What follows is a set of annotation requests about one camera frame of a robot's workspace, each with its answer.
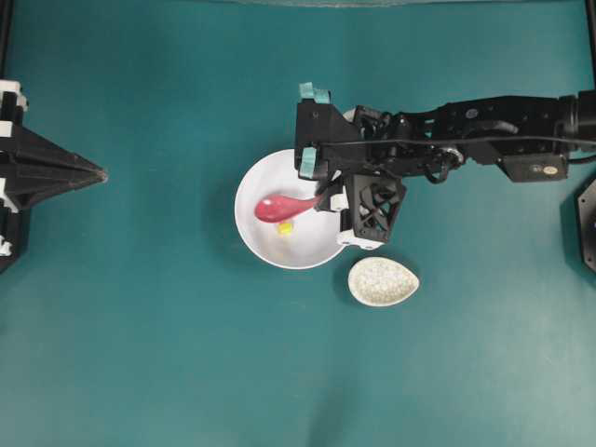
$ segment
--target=teal table surface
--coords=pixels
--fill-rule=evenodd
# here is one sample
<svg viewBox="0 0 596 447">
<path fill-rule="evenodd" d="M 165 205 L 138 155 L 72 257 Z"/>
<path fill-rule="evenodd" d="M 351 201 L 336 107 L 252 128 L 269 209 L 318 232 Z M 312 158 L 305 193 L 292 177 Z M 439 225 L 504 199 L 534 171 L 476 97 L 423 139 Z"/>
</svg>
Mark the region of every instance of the teal table surface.
<svg viewBox="0 0 596 447">
<path fill-rule="evenodd" d="M 309 9 L 17 0 L 29 128 L 110 182 L 34 210 L 0 277 L 0 445 L 593 446 L 595 278 L 573 194 L 473 162 L 407 181 L 379 254 L 422 281 L 370 309 L 367 253 L 284 271 L 236 187 L 292 146 L 298 84 L 423 111 L 593 87 L 583 2 Z"/>
</svg>

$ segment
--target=yellow ball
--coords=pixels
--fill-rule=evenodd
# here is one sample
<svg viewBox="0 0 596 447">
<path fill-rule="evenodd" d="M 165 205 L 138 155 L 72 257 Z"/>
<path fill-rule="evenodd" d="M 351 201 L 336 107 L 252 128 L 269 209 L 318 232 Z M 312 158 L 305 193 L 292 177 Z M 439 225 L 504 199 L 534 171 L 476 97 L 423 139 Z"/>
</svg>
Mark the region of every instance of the yellow ball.
<svg viewBox="0 0 596 447">
<path fill-rule="evenodd" d="M 278 223 L 278 234 L 280 236 L 291 235 L 293 227 L 294 225 L 291 223 L 291 221 L 280 222 Z"/>
</svg>

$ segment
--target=red spoon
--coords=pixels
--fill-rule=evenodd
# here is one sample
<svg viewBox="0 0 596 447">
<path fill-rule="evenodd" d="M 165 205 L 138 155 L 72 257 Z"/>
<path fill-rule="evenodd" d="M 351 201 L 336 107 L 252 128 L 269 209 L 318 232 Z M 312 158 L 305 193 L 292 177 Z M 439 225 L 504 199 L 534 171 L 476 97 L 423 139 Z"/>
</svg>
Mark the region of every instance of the red spoon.
<svg viewBox="0 0 596 447">
<path fill-rule="evenodd" d="M 320 196 L 300 200 L 298 198 L 272 194 L 262 198 L 254 208 L 257 219 L 270 224 L 287 221 L 301 212 L 310 210 L 320 202 Z"/>
</svg>

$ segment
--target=teal tape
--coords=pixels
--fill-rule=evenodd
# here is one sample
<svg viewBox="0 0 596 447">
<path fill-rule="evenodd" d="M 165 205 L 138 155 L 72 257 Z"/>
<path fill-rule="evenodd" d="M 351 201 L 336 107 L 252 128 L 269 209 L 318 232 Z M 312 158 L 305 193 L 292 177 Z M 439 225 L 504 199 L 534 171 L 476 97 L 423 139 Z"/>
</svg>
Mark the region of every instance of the teal tape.
<svg viewBox="0 0 596 447">
<path fill-rule="evenodd" d="M 305 147 L 302 150 L 302 163 L 300 164 L 300 177 L 312 179 L 315 175 L 315 164 L 317 163 L 317 149 Z"/>
<path fill-rule="evenodd" d="M 328 90 L 314 88 L 312 82 L 300 84 L 300 96 L 303 100 L 315 100 L 318 104 L 329 104 L 332 99 Z"/>
</svg>

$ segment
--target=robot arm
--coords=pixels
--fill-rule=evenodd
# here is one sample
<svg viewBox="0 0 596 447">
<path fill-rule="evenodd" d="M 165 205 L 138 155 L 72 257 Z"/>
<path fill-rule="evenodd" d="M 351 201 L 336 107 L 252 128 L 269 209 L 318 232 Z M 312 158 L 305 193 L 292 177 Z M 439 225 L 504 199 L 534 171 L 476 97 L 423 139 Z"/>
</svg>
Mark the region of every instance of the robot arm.
<svg viewBox="0 0 596 447">
<path fill-rule="evenodd" d="M 99 166 L 22 126 L 20 83 L 0 80 L 0 273 L 27 245 L 31 208 L 47 198 L 107 180 Z"/>
<path fill-rule="evenodd" d="M 513 182 L 567 177 L 577 150 L 596 150 L 596 90 L 559 99 L 504 96 L 408 114 L 359 105 L 344 117 L 325 90 L 298 104 L 294 166 L 318 182 L 318 210 L 341 212 L 338 243 L 371 250 L 389 241 L 404 177 L 447 180 L 471 158 Z"/>
</svg>

